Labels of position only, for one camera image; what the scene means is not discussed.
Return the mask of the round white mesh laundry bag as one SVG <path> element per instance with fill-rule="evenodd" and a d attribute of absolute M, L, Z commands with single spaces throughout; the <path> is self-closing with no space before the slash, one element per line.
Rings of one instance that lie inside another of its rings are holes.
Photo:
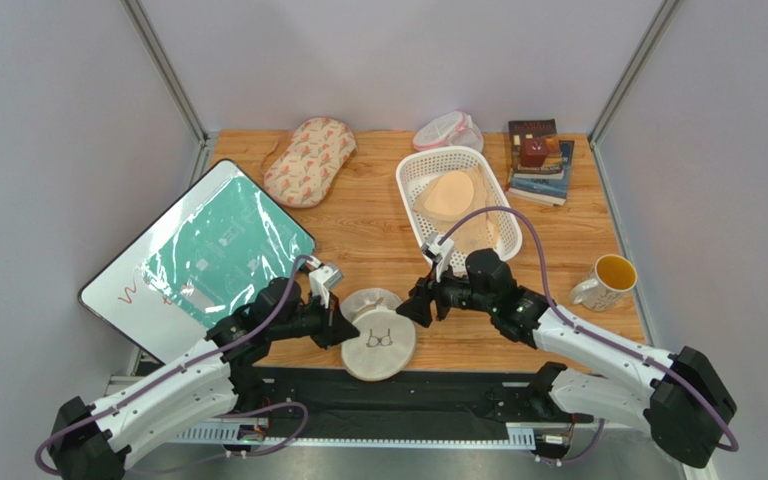
<path fill-rule="evenodd" d="M 351 376 L 383 381 L 410 363 L 418 337 L 415 324 L 396 312 L 402 303 L 397 294 L 382 288 L 357 290 L 341 303 L 342 315 L 359 331 L 358 337 L 340 345 L 342 364 Z"/>

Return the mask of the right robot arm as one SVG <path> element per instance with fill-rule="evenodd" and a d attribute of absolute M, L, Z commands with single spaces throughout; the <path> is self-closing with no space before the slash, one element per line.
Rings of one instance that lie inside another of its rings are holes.
<path fill-rule="evenodd" d="M 559 363 L 539 370 L 538 391 L 563 412 L 636 428 L 693 468 L 706 467 L 723 438 L 726 449 L 738 448 L 728 428 L 737 405 L 706 355 L 691 347 L 672 353 L 598 328 L 519 285 L 492 249 L 470 253 L 461 276 L 432 269 L 397 312 L 429 327 L 452 308 L 483 312 L 504 338 L 588 367 L 587 374 Z"/>

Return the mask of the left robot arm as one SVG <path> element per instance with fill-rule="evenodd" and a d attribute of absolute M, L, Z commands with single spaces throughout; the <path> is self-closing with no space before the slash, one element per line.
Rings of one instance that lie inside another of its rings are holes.
<path fill-rule="evenodd" d="M 213 417 L 254 415 L 265 383 L 254 365 L 279 340 L 309 337 L 328 349 L 359 337 L 336 297 L 278 277 L 213 326 L 178 359 L 120 392 L 63 404 L 37 466 L 63 479 L 121 479 L 149 451 Z"/>

